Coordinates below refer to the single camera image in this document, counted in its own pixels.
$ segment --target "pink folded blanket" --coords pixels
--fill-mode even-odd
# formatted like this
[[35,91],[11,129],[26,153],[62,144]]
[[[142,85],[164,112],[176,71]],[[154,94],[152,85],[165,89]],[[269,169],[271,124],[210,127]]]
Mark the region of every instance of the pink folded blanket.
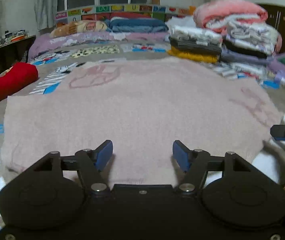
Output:
[[[255,3],[245,0],[217,0],[199,6],[194,11],[194,21],[198,27],[221,33],[226,29],[224,18],[232,15],[236,15],[234,19],[237,21],[245,23],[264,22],[268,19],[268,12]],[[220,21],[221,25],[213,24],[215,21]]]

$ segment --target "curtain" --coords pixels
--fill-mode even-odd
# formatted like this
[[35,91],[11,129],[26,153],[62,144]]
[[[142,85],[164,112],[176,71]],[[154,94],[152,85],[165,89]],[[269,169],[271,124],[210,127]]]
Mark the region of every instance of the curtain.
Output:
[[38,30],[53,27],[56,12],[57,0],[36,0],[35,13]]

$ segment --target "yellow folded cloth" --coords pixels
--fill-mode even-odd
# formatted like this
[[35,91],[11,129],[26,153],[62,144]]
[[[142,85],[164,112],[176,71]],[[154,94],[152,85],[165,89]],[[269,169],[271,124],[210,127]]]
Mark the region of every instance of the yellow folded cloth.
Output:
[[200,61],[200,62],[206,62],[206,63],[217,63],[218,61],[218,56],[193,54],[190,52],[180,51],[173,46],[171,46],[171,50],[168,50],[167,53],[170,56],[190,59],[193,61]]

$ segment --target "red folded cloth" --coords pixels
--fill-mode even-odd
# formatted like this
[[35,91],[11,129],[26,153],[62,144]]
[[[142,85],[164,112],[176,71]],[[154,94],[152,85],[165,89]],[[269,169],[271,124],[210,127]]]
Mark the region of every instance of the red folded cloth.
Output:
[[0,101],[17,93],[38,79],[38,70],[34,65],[18,62],[11,70],[0,77]]

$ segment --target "pink cloth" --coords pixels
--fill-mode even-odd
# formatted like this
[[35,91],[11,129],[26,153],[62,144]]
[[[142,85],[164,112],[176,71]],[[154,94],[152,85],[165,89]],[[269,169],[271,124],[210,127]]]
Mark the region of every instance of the pink cloth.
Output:
[[[268,19],[268,12],[255,3],[245,0],[217,0],[199,6],[194,11],[194,21],[198,27],[206,28],[210,20],[223,19],[232,14],[257,14],[260,17],[240,20],[246,23],[264,22]],[[212,30],[221,33],[225,27]]]

